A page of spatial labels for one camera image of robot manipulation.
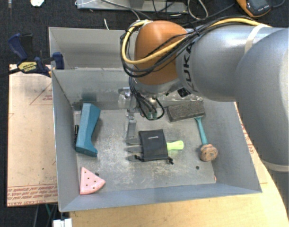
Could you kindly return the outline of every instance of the pink triangular sponge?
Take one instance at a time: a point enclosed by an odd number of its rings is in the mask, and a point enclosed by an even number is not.
[[[80,194],[90,194],[98,191],[105,184],[105,180],[96,176],[86,168],[81,168]]]

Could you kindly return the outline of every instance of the orange device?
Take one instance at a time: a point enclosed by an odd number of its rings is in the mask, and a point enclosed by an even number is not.
[[[237,2],[250,17],[263,16],[272,8],[267,0],[237,0]]]

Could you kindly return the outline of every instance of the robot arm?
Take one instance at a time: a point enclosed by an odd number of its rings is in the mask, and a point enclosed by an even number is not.
[[[137,35],[135,60],[122,55],[123,65],[134,64],[132,70],[124,69],[146,98],[179,90],[236,101],[289,212],[289,28],[244,19],[189,30],[168,21],[146,21]]]

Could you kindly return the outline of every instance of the black carpet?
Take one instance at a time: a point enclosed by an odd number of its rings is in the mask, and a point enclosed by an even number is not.
[[[235,0],[204,0],[210,14],[214,14],[231,5]],[[269,0],[279,4],[281,0]],[[126,29],[136,17],[130,11],[81,11],[74,5],[75,0],[45,0],[41,8],[34,8],[30,0],[0,0],[0,73],[8,70],[9,64],[18,62],[17,56],[11,52],[8,39],[15,33],[32,33],[34,51],[41,51],[43,58],[49,57],[48,27],[78,27],[105,28],[104,18],[110,29]],[[153,19],[166,16],[152,15]],[[238,5],[231,7],[214,18],[244,14]],[[190,21],[188,17],[172,20],[177,23]],[[289,27],[289,0],[279,8],[273,9],[265,16],[257,19],[274,27]],[[25,208],[6,207],[7,186],[7,137],[8,137],[8,91],[7,77],[0,79],[0,227],[29,227],[33,226],[36,206]],[[46,226],[48,215],[45,207],[40,206],[37,226]]]

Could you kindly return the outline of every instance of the green object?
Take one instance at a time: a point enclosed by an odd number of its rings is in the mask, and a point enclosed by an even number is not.
[[[184,143],[182,140],[177,140],[174,142],[167,142],[167,150],[173,150],[173,149],[183,149]]]

